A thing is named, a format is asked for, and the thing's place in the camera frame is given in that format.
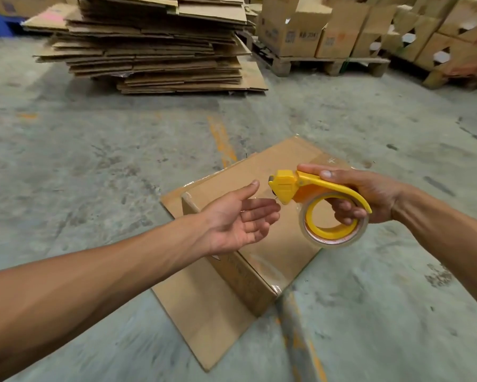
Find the person's right hand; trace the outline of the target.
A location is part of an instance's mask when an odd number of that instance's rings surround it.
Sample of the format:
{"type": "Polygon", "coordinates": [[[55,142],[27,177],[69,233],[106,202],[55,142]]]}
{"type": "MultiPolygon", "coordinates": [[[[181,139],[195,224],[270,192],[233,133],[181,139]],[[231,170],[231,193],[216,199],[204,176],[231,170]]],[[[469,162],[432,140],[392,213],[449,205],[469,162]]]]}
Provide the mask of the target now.
{"type": "Polygon", "coordinates": [[[333,167],[334,180],[325,180],[347,186],[358,192],[370,205],[372,213],[343,199],[327,199],[335,218],[342,224],[351,224],[356,219],[369,216],[369,221],[378,224],[394,219],[396,204],[408,192],[409,186],[378,173],[354,168],[333,167]]]}

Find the cardboard box with cutout holes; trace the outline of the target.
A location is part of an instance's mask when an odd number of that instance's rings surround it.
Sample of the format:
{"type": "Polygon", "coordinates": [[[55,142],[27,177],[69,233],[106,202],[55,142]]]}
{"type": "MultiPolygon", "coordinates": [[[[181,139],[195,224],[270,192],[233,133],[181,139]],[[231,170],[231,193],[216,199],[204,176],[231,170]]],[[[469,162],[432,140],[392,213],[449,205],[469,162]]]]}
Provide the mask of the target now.
{"type": "Polygon", "coordinates": [[[477,76],[477,43],[435,32],[415,58],[414,64],[448,77],[477,76]]]}
{"type": "Polygon", "coordinates": [[[477,0],[458,0],[438,33],[477,44],[477,0]]]}
{"type": "Polygon", "coordinates": [[[442,19],[416,14],[410,5],[397,5],[382,49],[414,63],[441,23],[442,19]]]}

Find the person's right forearm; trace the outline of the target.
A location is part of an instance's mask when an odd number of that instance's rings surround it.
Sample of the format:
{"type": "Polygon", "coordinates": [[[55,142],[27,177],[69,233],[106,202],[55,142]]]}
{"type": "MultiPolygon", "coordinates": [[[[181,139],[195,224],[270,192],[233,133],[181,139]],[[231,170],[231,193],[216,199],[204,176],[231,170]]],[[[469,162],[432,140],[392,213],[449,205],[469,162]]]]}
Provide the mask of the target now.
{"type": "Polygon", "coordinates": [[[406,184],[392,212],[477,302],[477,220],[406,184]]]}

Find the stack of flattened cardboard sheets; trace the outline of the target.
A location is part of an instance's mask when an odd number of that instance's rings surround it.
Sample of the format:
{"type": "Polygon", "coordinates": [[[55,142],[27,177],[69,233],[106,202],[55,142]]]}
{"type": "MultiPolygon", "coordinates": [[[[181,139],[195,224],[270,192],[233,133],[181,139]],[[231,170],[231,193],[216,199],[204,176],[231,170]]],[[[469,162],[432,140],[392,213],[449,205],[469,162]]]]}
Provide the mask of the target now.
{"type": "Polygon", "coordinates": [[[111,79],[124,95],[268,90],[237,35],[247,25],[243,0],[77,0],[21,25],[51,34],[38,63],[111,79]]]}

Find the large printed cardboard box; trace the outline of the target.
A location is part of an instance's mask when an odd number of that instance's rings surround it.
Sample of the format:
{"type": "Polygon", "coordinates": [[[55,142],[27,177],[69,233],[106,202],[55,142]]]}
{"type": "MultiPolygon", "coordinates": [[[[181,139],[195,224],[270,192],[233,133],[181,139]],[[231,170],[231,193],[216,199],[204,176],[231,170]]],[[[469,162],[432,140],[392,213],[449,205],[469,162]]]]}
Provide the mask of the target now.
{"type": "Polygon", "coordinates": [[[257,35],[278,57],[314,58],[331,14],[323,0],[263,0],[257,35]]]}

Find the cardboard box with pink mark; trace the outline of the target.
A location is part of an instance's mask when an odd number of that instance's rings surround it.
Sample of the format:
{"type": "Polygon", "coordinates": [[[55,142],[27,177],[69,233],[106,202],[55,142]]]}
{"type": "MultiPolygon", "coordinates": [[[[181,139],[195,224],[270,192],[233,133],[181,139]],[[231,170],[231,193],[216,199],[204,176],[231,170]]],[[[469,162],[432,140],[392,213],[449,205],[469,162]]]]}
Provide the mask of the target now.
{"type": "Polygon", "coordinates": [[[77,5],[77,0],[0,0],[0,15],[33,17],[58,3],[77,5]]]}

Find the person's left forearm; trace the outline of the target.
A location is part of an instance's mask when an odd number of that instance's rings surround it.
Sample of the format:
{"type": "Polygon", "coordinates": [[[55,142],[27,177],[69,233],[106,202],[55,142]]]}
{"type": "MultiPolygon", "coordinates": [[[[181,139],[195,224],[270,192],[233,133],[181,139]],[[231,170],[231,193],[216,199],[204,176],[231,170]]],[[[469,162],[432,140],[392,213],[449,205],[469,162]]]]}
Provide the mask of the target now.
{"type": "Polygon", "coordinates": [[[0,270],[0,382],[203,257],[209,231],[193,214],[115,244],[0,270]]]}

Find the open-flap cardboard box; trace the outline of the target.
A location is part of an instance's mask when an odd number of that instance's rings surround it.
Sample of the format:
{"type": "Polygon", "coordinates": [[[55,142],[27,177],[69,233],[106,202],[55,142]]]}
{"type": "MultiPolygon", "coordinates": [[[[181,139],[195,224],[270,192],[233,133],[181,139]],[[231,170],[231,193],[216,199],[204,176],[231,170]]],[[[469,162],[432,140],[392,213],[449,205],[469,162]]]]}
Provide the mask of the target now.
{"type": "Polygon", "coordinates": [[[351,52],[352,58],[377,57],[389,40],[399,36],[393,22],[396,10],[396,5],[380,5],[370,8],[351,52]]]}

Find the person's left hand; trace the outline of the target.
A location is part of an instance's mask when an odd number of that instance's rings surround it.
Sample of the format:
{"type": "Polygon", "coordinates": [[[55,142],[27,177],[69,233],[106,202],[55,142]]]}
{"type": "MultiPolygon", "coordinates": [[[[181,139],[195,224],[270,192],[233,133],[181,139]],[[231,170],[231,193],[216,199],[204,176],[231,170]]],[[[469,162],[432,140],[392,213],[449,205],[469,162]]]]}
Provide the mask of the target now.
{"type": "Polygon", "coordinates": [[[201,239],[201,253],[204,256],[218,256],[240,250],[235,248],[236,233],[262,233],[264,239],[272,225],[245,226],[242,212],[261,206],[280,206],[276,200],[256,198],[256,194],[253,206],[227,206],[225,195],[206,205],[200,213],[206,227],[201,239]]]}

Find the clear packing tape roll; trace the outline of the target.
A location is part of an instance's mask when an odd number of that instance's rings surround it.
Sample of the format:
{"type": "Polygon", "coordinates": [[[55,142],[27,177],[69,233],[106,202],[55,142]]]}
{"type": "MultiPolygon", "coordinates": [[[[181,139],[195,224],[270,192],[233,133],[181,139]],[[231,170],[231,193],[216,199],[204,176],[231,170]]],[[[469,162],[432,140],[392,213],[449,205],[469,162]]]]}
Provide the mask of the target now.
{"type": "Polygon", "coordinates": [[[368,216],[355,220],[350,225],[339,224],[324,228],[316,224],[314,210],[320,202],[326,202],[327,199],[343,199],[363,208],[363,204],[356,196],[342,192],[319,193],[299,205],[299,226],[303,236],[312,244],[324,249],[350,245],[359,240],[368,228],[368,216]]]}

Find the yellow tape dispenser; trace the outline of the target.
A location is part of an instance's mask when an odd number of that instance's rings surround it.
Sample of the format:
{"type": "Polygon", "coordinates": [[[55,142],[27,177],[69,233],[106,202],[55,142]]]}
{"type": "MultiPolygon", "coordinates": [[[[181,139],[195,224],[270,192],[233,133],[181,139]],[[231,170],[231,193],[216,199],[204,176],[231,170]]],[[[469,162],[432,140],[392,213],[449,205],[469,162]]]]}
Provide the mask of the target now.
{"type": "Polygon", "coordinates": [[[301,205],[304,201],[323,192],[342,192],[356,196],[363,204],[363,208],[360,208],[369,214],[372,213],[370,205],[358,192],[344,185],[324,181],[318,176],[308,173],[278,170],[269,177],[268,185],[283,205],[288,205],[290,202],[301,205]]]}

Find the small labelled cardboard box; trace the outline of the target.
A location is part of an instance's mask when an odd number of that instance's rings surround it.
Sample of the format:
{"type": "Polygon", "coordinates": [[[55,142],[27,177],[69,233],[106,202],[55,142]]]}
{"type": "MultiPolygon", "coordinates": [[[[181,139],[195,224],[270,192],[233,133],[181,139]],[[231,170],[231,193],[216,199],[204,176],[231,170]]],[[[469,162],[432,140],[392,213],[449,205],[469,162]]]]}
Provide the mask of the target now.
{"type": "Polygon", "coordinates": [[[370,5],[353,0],[330,0],[331,18],[322,29],[315,58],[345,59],[353,50],[370,5]]]}

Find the taped brown cardboard box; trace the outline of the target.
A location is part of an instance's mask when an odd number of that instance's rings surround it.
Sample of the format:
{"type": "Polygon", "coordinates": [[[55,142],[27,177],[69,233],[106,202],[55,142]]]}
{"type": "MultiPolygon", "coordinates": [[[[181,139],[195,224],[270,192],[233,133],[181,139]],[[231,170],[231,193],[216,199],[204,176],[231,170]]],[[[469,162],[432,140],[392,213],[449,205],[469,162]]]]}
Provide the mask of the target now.
{"type": "MultiPolygon", "coordinates": [[[[315,145],[293,136],[255,153],[227,169],[187,186],[182,194],[184,214],[200,212],[224,194],[260,182],[254,198],[274,199],[268,178],[278,170],[294,170],[300,163],[326,164],[332,156],[315,145]]],[[[280,219],[267,237],[238,252],[209,257],[208,262],[255,316],[289,286],[311,262],[320,247],[310,242],[300,228],[302,204],[281,205],[280,219]]]]}

